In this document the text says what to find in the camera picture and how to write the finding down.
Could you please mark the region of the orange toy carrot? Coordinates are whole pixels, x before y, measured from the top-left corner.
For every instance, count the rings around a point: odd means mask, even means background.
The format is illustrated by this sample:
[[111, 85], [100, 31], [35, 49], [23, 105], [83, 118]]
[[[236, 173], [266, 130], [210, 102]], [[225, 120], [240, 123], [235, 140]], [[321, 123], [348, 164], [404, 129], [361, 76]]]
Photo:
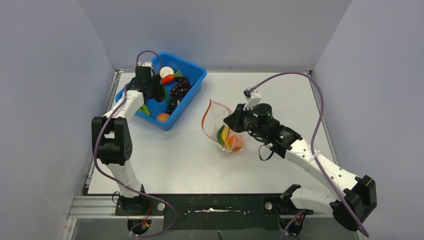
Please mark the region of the orange toy carrot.
[[182, 76], [183, 76], [183, 73], [179, 70], [174, 74], [168, 74], [165, 77], [163, 77], [160, 83], [162, 85], [166, 85], [166, 84], [172, 83], [173, 81], [175, 81], [176, 78], [180, 78]]

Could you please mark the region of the orange toy tangerine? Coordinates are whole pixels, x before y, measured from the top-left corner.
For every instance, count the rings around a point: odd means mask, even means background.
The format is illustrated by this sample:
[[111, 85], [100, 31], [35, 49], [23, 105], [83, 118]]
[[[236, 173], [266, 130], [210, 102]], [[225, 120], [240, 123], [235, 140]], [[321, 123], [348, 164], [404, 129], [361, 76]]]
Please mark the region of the orange toy tangerine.
[[229, 149], [233, 151], [240, 151], [244, 148], [244, 139], [239, 135], [233, 135], [228, 139]]

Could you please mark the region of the yellow toy banana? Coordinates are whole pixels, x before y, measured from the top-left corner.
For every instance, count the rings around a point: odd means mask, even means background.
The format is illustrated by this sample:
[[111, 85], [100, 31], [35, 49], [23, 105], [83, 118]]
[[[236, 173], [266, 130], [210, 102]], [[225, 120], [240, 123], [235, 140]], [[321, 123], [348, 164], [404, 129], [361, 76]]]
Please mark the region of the yellow toy banana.
[[223, 125], [222, 126], [222, 128], [221, 128], [221, 134], [220, 134], [220, 137], [221, 137], [221, 139], [222, 139], [222, 141], [225, 143], [226, 142], [226, 140], [227, 140], [227, 137], [228, 137], [228, 135], [229, 135], [229, 127], [227, 126], [227, 125]]

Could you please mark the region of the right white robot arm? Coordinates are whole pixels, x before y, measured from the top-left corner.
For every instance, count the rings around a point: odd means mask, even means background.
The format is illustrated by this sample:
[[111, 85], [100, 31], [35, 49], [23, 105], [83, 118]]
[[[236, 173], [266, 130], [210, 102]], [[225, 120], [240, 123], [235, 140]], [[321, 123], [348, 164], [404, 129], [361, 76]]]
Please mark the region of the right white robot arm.
[[238, 104], [223, 121], [233, 132], [247, 132], [327, 188], [327, 191], [318, 191], [293, 184], [281, 195], [281, 207], [286, 213], [292, 214], [298, 209], [324, 213], [332, 215], [349, 231], [364, 230], [363, 223], [377, 207], [373, 178], [359, 177], [314, 150], [299, 133], [280, 124], [267, 103], [260, 103], [251, 110]]

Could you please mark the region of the green toy cucumber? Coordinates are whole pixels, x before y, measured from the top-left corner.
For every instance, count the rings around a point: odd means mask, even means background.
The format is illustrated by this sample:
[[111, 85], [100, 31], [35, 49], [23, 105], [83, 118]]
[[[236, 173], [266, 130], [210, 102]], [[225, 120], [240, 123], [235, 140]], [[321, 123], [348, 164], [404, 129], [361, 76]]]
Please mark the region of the green toy cucumber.
[[220, 129], [218, 130], [217, 134], [216, 134], [216, 138], [217, 138], [218, 143], [223, 147], [225, 146], [225, 140], [223, 138], [224, 129], [225, 129], [225, 125], [222, 125], [220, 127]]

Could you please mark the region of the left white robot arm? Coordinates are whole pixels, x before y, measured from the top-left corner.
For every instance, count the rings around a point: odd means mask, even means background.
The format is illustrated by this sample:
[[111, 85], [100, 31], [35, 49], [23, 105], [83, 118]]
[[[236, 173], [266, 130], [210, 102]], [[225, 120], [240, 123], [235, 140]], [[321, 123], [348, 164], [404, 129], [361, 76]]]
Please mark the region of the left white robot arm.
[[149, 206], [144, 186], [130, 161], [133, 143], [128, 121], [160, 90], [160, 79], [151, 66], [137, 65], [134, 77], [123, 87], [116, 105], [91, 121], [94, 166], [118, 185], [117, 207], [133, 215], [148, 212]]

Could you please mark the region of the dark toy grape bunch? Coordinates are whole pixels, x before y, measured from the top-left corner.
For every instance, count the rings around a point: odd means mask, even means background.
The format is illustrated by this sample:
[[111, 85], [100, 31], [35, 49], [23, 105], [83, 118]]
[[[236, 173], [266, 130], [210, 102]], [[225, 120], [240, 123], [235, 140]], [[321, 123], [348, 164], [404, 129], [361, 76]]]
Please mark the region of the dark toy grape bunch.
[[169, 101], [165, 113], [171, 115], [177, 106], [181, 103], [188, 91], [191, 89], [192, 84], [188, 77], [177, 77], [176, 84], [171, 87], [169, 92]]

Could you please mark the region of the clear zip top bag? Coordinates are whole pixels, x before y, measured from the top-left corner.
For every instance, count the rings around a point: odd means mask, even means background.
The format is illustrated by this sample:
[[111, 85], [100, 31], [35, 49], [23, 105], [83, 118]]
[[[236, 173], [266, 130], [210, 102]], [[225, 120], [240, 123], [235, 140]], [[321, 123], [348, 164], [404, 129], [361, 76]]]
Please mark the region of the clear zip top bag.
[[221, 146], [217, 141], [218, 130], [221, 128], [222, 125], [226, 125], [224, 123], [224, 118], [228, 117], [232, 113], [233, 112], [230, 110], [228, 106], [210, 99], [208, 107], [201, 119], [201, 129], [203, 133], [209, 139], [211, 139], [224, 153], [239, 152], [239, 151], [231, 151], [229, 149], [230, 147], [228, 145], [228, 139], [231, 136], [237, 135], [243, 138], [241, 133], [235, 133], [229, 128], [229, 133], [228, 133], [228, 137], [226, 139], [225, 145]]

